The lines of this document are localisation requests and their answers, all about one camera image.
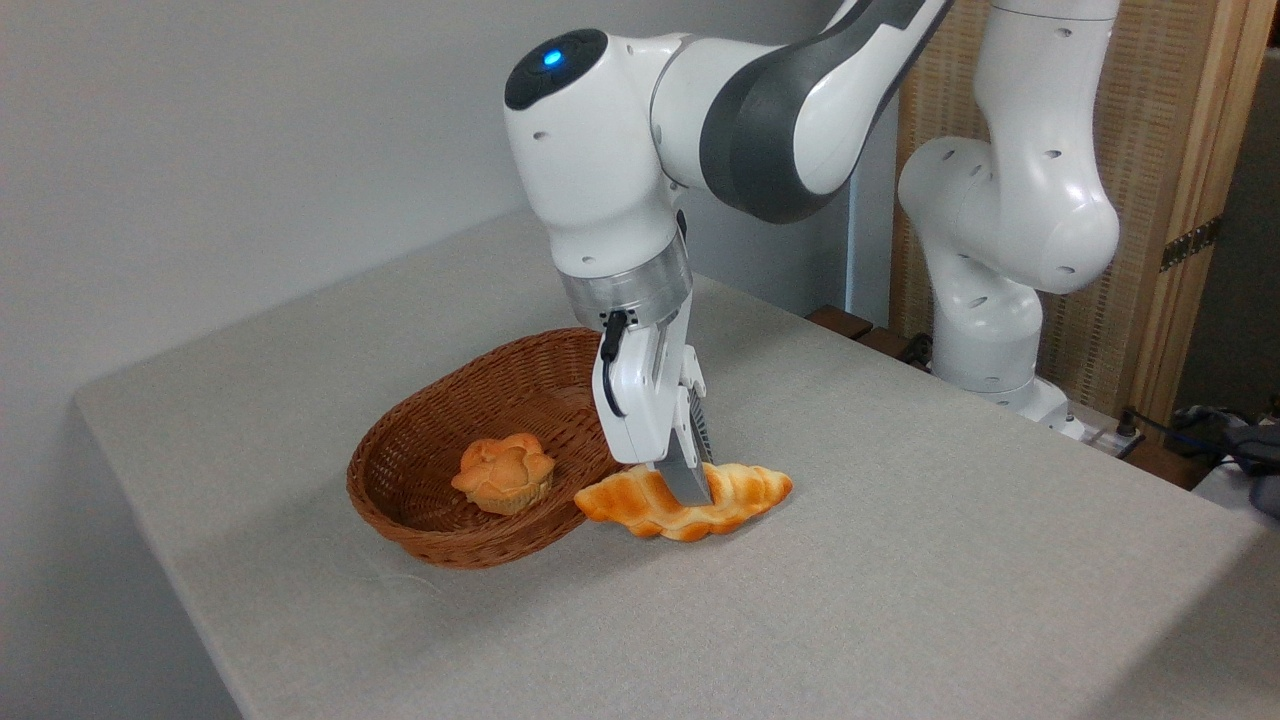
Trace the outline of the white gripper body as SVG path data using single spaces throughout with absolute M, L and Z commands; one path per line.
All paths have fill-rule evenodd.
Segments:
M 692 296 L 663 322 L 640 325 L 639 311 L 614 309 L 598 318 L 604 331 L 591 387 L 599 421 L 617 462 L 662 460 L 671 445 L 696 451 L 682 386 L 684 346 Z

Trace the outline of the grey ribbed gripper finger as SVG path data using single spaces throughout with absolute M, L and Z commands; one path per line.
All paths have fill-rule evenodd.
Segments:
M 652 465 L 681 506 L 699 507 L 714 503 L 698 451 L 685 454 L 682 448 L 668 448 L 667 455 Z
M 692 439 L 701 462 L 714 462 L 709 425 L 701 406 L 707 396 L 705 379 L 695 348 L 684 346 L 682 386 L 689 393 L 689 415 Z

